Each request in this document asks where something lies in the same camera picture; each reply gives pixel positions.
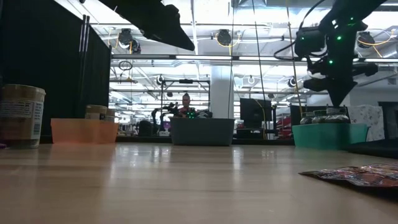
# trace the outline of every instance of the cylindrical container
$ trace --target cylindrical container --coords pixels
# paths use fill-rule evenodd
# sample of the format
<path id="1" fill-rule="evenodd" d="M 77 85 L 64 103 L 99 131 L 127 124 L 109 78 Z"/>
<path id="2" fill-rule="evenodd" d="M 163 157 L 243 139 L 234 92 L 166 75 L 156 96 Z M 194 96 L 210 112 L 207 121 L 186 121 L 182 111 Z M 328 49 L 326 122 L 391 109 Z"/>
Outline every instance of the cylindrical container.
<path id="1" fill-rule="evenodd" d="M 111 121 L 111 122 L 114 122 L 114 119 L 115 119 L 115 116 L 114 116 L 114 114 L 115 114 L 115 110 L 114 109 L 107 109 L 106 110 L 106 121 Z"/>
<path id="2" fill-rule="evenodd" d="M 40 142 L 45 91 L 4 85 L 0 101 L 0 141 L 10 148 L 36 148 Z"/>
<path id="3" fill-rule="evenodd" d="M 300 124 L 312 124 L 312 119 L 314 117 L 313 112 L 306 112 L 301 114 Z"/>
<path id="4" fill-rule="evenodd" d="M 314 118 L 312 119 L 313 124 L 321 124 L 325 122 L 327 117 L 325 110 L 314 111 L 313 114 L 314 114 Z"/>
<path id="5" fill-rule="evenodd" d="M 347 116 L 347 109 L 342 108 L 328 108 L 327 109 L 326 123 L 344 123 L 350 124 L 350 120 Z"/>
<path id="6" fill-rule="evenodd" d="M 106 106 L 87 105 L 86 119 L 98 119 L 104 121 L 106 118 Z"/>

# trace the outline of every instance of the white wall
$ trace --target white wall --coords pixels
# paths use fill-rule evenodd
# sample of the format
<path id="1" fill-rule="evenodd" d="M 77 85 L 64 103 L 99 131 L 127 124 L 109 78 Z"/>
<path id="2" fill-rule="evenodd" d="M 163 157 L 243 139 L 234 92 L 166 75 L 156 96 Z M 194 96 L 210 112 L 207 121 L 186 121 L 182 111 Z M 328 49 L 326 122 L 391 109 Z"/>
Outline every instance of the white wall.
<path id="1" fill-rule="evenodd" d="M 351 106 L 379 106 L 379 102 L 398 102 L 398 90 L 354 89 L 350 94 Z"/>
<path id="2" fill-rule="evenodd" d="M 351 98 L 350 95 L 348 95 L 343 102 L 341 103 L 340 106 L 346 105 L 350 106 L 351 103 Z M 328 104 L 329 106 L 333 106 L 331 103 L 329 95 L 313 95 L 308 98 L 307 100 L 307 105 L 308 106 L 326 106 Z"/>

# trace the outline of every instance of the pink box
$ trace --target pink box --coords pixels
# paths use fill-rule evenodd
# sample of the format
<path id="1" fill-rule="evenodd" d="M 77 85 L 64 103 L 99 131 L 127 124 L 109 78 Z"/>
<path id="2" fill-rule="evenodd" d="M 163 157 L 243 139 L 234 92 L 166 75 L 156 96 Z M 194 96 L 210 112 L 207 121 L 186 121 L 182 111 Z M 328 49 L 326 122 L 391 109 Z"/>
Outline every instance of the pink box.
<path id="1" fill-rule="evenodd" d="M 57 143 L 114 143 L 119 124 L 92 119 L 51 119 L 52 141 Z"/>

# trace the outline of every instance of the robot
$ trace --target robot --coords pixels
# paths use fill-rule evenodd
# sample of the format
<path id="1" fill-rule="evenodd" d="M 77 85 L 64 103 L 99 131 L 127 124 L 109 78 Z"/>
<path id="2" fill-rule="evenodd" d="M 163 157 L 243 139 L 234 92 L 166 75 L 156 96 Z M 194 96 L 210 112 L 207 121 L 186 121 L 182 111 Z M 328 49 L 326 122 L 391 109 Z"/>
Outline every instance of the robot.
<path id="1" fill-rule="evenodd" d="M 312 7 L 307 15 L 323 1 Z M 384 2 L 386 0 L 336 0 L 318 27 L 302 28 L 301 23 L 295 41 L 295 53 L 298 55 L 295 59 L 306 58 L 309 72 L 325 76 L 324 79 L 304 81 L 305 88 L 313 91 L 327 90 L 333 106 L 339 106 L 357 84 L 354 76 L 363 73 L 371 76 L 378 72 L 376 64 L 353 63 L 353 59 L 358 58 L 354 53 L 357 32 L 368 28 L 362 20 Z M 314 52 L 325 48 L 325 43 L 325 53 L 315 55 Z M 310 56 L 321 59 L 312 63 Z"/>

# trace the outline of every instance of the table surface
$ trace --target table surface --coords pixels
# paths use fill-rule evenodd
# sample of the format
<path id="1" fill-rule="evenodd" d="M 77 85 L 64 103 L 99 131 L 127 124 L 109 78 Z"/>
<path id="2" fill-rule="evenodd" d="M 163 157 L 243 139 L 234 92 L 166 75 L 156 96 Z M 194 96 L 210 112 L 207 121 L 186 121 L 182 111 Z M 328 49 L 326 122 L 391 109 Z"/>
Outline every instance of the table surface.
<path id="1" fill-rule="evenodd" d="M 298 172 L 396 162 L 288 146 L 0 151 L 2 223 L 398 223 L 398 204 Z"/>

